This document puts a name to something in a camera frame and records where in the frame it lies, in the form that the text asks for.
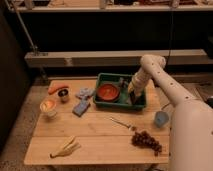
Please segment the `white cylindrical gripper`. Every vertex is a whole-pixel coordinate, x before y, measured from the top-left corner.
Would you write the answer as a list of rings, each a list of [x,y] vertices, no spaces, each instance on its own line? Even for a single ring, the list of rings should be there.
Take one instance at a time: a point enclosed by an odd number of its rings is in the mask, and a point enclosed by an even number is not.
[[[128,93],[131,92],[142,92],[148,81],[151,79],[151,76],[147,74],[145,71],[139,70],[132,77],[131,82],[128,85]]]

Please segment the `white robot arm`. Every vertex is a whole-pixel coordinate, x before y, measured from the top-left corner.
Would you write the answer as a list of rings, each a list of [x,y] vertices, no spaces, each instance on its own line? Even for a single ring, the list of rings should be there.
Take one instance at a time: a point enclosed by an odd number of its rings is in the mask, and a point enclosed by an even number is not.
[[[128,86],[135,103],[153,79],[174,107],[171,117],[169,171],[213,171],[213,109],[164,71],[166,59],[145,54]]]

